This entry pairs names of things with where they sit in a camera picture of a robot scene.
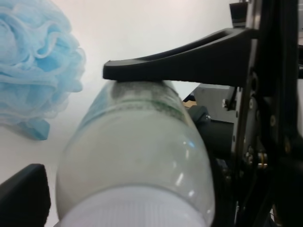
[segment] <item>blue loofah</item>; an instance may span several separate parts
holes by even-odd
[[[0,0],[0,123],[47,139],[53,118],[79,92],[85,55],[49,0]]]

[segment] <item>white table surface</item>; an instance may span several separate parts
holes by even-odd
[[[54,181],[66,143],[105,84],[108,60],[167,51],[231,27],[228,0],[54,0],[70,19],[73,34],[87,55],[83,91],[71,94],[67,109],[50,119],[48,140],[34,141],[0,127],[0,183],[30,163],[46,166],[52,198],[47,227],[57,221]],[[195,83],[175,82],[181,98]]]

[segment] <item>black bracket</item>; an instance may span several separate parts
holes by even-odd
[[[252,29],[227,28],[167,52],[108,61],[103,78],[118,81],[180,80],[243,87],[250,58]]]

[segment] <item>screw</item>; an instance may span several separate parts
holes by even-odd
[[[270,126],[274,127],[276,124],[276,117],[274,115],[270,116]]]
[[[254,100],[251,98],[250,99],[250,109],[252,109],[254,107]]]
[[[251,166],[252,163],[253,163],[253,159],[254,159],[253,156],[252,156],[252,154],[250,154],[249,152],[246,152],[245,158],[246,158],[246,163],[247,163],[249,166]]]
[[[266,153],[258,153],[258,169],[266,169],[267,168],[267,154]]]

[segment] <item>white bottle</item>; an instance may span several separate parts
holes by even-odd
[[[59,164],[62,227],[209,227],[204,143],[168,82],[102,89]]]

